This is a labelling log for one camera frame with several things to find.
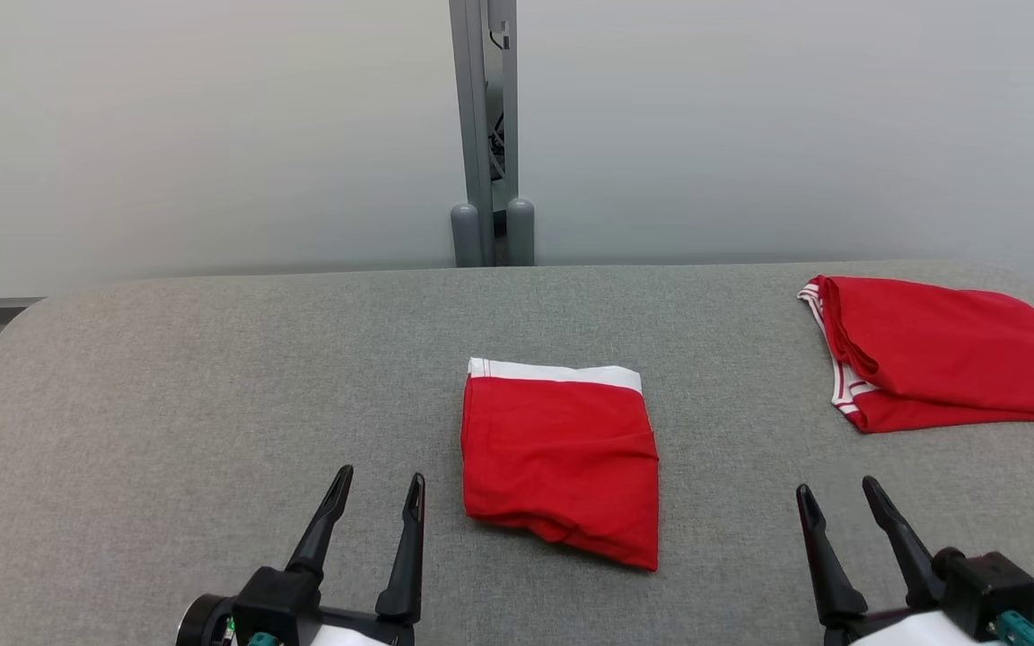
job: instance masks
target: red cloth with white waistband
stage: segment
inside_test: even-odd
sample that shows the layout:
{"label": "red cloth with white waistband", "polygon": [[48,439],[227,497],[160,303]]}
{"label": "red cloth with white waistband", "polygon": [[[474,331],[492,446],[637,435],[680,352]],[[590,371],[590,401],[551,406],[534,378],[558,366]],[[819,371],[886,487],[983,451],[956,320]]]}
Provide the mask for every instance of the red cloth with white waistband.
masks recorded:
{"label": "red cloth with white waistband", "polygon": [[1034,308],[996,291],[817,275],[797,295],[864,433],[1034,422]]}
{"label": "red cloth with white waistband", "polygon": [[465,513],[657,570],[657,442],[641,377],[472,359]]}

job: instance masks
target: white wall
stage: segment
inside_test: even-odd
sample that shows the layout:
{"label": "white wall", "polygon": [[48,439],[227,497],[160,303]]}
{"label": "white wall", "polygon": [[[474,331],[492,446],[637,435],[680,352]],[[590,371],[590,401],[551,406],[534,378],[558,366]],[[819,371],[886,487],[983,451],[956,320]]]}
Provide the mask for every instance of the white wall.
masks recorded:
{"label": "white wall", "polygon": [[0,298],[452,266],[447,0],[0,0]]}
{"label": "white wall", "polygon": [[1034,3],[518,0],[538,263],[1034,277]]}

